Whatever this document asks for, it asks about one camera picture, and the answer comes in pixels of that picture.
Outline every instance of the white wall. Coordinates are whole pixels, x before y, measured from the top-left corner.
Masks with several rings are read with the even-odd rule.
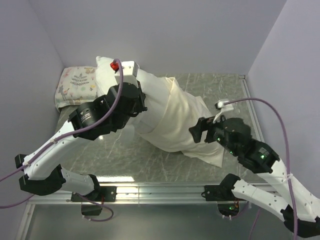
[[[286,0],[30,0],[66,66],[247,74]]]
[[[320,1],[288,0],[248,74],[250,92],[276,106],[288,131],[291,171],[320,197]],[[256,104],[263,134],[282,156],[271,111]]]
[[[54,132],[54,93],[63,64],[26,0],[0,2],[0,176],[14,171],[14,157],[29,154]],[[18,173],[0,183],[0,205],[18,202]],[[0,238],[15,238],[25,205],[0,209]]]

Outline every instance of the pillow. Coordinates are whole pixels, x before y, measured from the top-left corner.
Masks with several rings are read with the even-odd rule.
[[[95,82],[97,86],[97,94],[107,94],[109,88],[118,85],[115,78],[115,71],[110,67],[110,63],[113,62],[112,58],[97,56],[96,60],[96,71],[95,71]]]
[[[69,105],[92,102],[97,97],[95,67],[75,66],[63,70],[54,97],[58,110]]]

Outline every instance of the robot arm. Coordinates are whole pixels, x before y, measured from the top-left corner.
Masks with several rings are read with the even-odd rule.
[[[89,200],[95,199],[100,191],[96,176],[68,171],[61,167],[61,163],[71,154],[78,153],[90,141],[124,128],[130,117],[136,117],[139,113],[147,110],[144,104],[146,96],[142,93],[140,83],[135,79],[136,76],[134,72],[133,75],[124,74],[119,102],[112,114],[101,124],[88,131],[70,135],[55,142],[55,139],[61,135],[83,129],[99,121],[113,105],[119,85],[111,87],[106,95],[96,98],[93,102],[81,104],[69,115],[69,119],[62,128],[35,152],[29,155],[17,155],[15,158],[16,167],[26,166],[23,169],[24,176],[19,179],[21,190],[40,196],[64,190],[76,192],[86,196]],[[30,159],[50,142],[54,144],[36,160],[29,163]]]
[[[224,112],[225,101],[216,104],[216,108]],[[320,235],[320,199],[311,194],[294,176],[288,176],[286,166],[277,153],[266,143],[253,139],[251,128],[241,118],[228,118],[224,115],[200,118],[194,127],[189,129],[193,140],[200,142],[203,131],[207,131],[205,142],[218,142],[245,168],[274,187],[280,196],[258,189],[238,176],[228,174],[221,182],[226,191],[238,199],[248,200],[281,219],[285,226],[293,232],[294,217],[292,200],[289,192],[288,178],[291,179],[296,210],[298,216],[298,235],[313,237]]]

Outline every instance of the cable tie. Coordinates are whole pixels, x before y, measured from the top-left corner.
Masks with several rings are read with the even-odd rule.
[[[22,163],[22,165],[23,165],[23,166],[30,166],[30,163],[29,163],[29,161],[24,161],[24,162]]]
[[[58,142],[54,138],[52,138],[52,139],[50,139],[50,143],[57,144]]]

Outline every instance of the pink cable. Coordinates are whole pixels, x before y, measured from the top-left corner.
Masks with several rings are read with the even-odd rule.
[[[94,124],[90,125],[90,126],[87,126],[87,127],[84,127],[84,128],[81,128],[81,129],[78,129],[78,130],[75,130],[75,131],[71,131],[71,132],[67,132],[65,134],[62,134],[58,137],[56,137],[54,139],[54,142],[58,142],[60,141],[61,139],[64,139],[64,138],[67,138],[69,136],[72,136],[72,135],[75,135],[75,134],[80,134],[80,133],[83,133],[83,132],[86,132],[88,130],[91,130],[93,128],[95,128],[96,126],[98,126],[99,124],[101,124],[103,121],[105,121],[111,114],[112,112],[115,110],[119,100],[120,100],[120,97],[121,97],[121,93],[122,93],[122,89],[123,89],[123,85],[124,85],[124,72],[123,72],[123,68],[122,68],[122,64],[121,64],[121,61],[117,58],[115,58],[113,60],[113,62],[116,62],[118,63],[118,66],[119,66],[119,73],[120,73],[120,83],[119,83],[119,88],[118,88],[118,92],[117,92],[117,95],[115,97],[115,100],[111,106],[111,108],[109,109],[109,111],[101,118],[99,119],[97,122],[95,122]],[[41,148],[30,160],[29,160],[29,164],[32,164],[41,154],[43,154],[48,148],[50,148],[52,145],[54,145],[55,143],[53,142],[49,142],[47,145],[45,145],[43,148]],[[21,167],[19,167],[17,170],[13,171],[12,173],[0,178],[0,182],[2,182],[3,180],[11,177],[12,175],[20,172],[21,170],[25,169],[27,167],[27,165],[22,165]],[[3,209],[5,208],[12,208],[12,207],[15,207],[19,204],[22,204],[24,202],[26,202],[27,200],[29,200],[32,196],[24,199],[23,201],[21,202],[18,202],[18,203],[14,203],[14,204],[11,204],[11,205],[8,205],[8,206],[2,206]]]
[[[249,234],[249,240],[251,240],[251,237],[252,237],[252,233],[254,232],[254,229],[255,229],[255,226],[257,224],[257,221],[258,221],[258,218],[259,218],[259,215],[260,215],[260,211],[261,209],[259,208],[258,209],[258,212],[256,213],[256,216],[255,216],[255,220],[253,222],[253,225],[251,227],[251,231],[250,231],[250,234]]]
[[[7,205],[7,206],[0,206],[0,209],[8,209],[8,208],[13,208],[15,206],[18,206],[20,204],[23,204],[24,202],[28,201],[30,198],[32,198],[34,196],[34,194],[28,196],[26,199],[22,200],[22,201],[19,201],[17,203],[13,203],[13,204],[10,204],[10,205]]]

